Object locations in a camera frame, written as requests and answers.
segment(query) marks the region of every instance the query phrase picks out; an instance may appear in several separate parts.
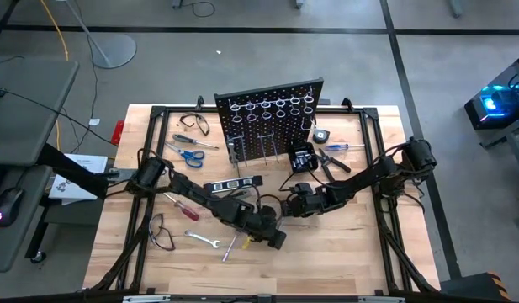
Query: computer tower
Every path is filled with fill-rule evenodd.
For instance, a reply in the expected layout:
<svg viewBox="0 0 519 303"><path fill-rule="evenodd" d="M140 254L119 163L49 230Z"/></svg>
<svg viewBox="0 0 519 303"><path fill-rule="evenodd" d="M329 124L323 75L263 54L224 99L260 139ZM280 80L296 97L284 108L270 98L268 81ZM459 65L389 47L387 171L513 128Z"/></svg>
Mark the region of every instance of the computer tower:
<svg viewBox="0 0 519 303"><path fill-rule="evenodd" d="M501 129L519 119L519 59L465 105L475 130Z"/></svg>

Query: computer mouse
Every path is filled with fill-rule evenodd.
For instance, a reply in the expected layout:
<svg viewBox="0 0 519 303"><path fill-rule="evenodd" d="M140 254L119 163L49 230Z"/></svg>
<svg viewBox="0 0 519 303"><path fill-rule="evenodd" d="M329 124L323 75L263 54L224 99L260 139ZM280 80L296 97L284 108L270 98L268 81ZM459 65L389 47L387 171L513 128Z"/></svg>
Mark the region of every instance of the computer mouse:
<svg viewBox="0 0 519 303"><path fill-rule="evenodd" d="M18 187L5 189L0 194L0 227L11 226L16 218L24 196L24 190Z"/></svg>

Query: white paper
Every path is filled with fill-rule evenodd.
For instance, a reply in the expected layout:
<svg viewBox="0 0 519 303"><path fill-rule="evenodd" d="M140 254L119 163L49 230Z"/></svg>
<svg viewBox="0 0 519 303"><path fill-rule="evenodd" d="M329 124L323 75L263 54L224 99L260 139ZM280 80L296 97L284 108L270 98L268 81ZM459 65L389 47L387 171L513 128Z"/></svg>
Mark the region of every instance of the white paper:
<svg viewBox="0 0 519 303"><path fill-rule="evenodd" d="M65 154L65 156L69 157L72 161L78 163L91 173L103 173L106 168L106 163L108 162L108 158L102 156L75 154ZM63 205L69 205L70 203L81 200L95 200L97 199L97 196L88 193L88 191L81 189L71 181L57 175L56 180L51 186L50 198L60 199Z"/></svg>

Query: pliers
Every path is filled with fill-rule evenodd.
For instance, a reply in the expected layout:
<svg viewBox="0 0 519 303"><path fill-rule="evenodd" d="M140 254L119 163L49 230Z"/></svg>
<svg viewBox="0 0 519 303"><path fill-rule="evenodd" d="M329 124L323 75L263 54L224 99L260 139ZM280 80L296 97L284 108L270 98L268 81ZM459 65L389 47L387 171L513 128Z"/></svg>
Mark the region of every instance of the pliers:
<svg viewBox="0 0 519 303"><path fill-rule="evenodd" d="M330 163L334 163L339 168L343 169L346 173L351 172L351 168L340 161L336 160L334 157L327 156L325 152L322 149L319 149L320 157L320 166L323 167L323 171L325 172L326 177L328 178L328 181L334 182L336 181L334 179L334 176L332 176L332 173L330 172L330 169L328 169L327 165Z"/></svg>

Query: wrench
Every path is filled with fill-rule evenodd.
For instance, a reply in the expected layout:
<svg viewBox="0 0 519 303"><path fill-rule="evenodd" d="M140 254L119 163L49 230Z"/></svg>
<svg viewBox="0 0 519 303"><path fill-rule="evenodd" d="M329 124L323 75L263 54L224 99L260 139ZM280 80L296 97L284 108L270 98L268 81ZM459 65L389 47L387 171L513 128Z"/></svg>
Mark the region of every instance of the wrench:
<svg viewBox="0 0 519 303"><path fill-rule="evenodd" d="M218 240L210 241L210 240L207 239L206 237L202 237L202 236L200 236L200 235L196 235L196 234L194 234L194 233L193 233L192 231L190 231L190 230L186 230L186 231L184 232L184 236L194 237L194 238L199 239L199 240L201 240L201 241L205 241L205 242L207 242L207 243L210 243L210 245L212 245L212 247L214 247L214 248L218 248L218 247L220 247L220 241L218 241Z"/></svg>

